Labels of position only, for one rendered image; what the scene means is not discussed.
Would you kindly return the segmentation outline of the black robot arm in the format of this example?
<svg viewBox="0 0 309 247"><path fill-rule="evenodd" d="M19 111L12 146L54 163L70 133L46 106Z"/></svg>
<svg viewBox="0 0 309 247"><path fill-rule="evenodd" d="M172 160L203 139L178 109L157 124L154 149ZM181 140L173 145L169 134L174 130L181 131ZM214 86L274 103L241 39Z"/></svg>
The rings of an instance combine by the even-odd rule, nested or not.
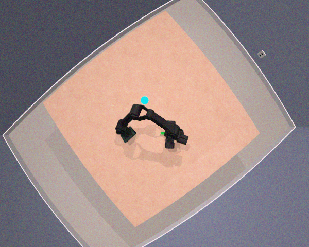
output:
<svg viewBox="0 0 309 247"><path fill-rule="evenodd" d="M146 115L139 116L141 110L144 109L147 113ZM161 128L165 130L164 136L167 137L169 140L176 140L180 144L185 144L188 141L188 136L184 135L183 129L180 128L175 123L170 123L160 115L154 112L152 109L146 108L144 105L141 104L133 104L130 112L124 119L120 119L115 127L116 134L122 135L125 139L127 139L132 133L131 130L127 127L128 123L132 120L151 120Z"/></svg>

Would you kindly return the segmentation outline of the cyan circle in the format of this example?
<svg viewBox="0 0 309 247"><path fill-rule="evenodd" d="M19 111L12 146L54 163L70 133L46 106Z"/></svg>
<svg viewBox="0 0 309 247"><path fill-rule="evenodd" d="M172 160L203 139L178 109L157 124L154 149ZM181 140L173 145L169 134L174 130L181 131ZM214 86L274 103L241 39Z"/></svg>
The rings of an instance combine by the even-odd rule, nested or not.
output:
<svg viewBox="0 0 309 247"><path fill-rule="evenodd" d="M148 97L143 96L143 97L141 98L141 103L142 103L142 104L147 104L147 103L148 103Z"/></svg>

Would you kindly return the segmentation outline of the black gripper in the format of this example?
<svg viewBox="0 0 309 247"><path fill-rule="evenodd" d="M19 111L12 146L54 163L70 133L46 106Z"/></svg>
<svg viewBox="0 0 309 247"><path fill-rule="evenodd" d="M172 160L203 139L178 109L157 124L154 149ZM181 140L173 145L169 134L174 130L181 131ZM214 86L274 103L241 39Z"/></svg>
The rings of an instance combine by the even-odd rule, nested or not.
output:
<svg viewBox="0 0 309 247"><path fill-rule="evenodd" d="M167 120L170 123L176 123L175 121ZM165 139L165 148L166 149L172 149L175 147L174 140L169 140L167 137Z"/></svg>

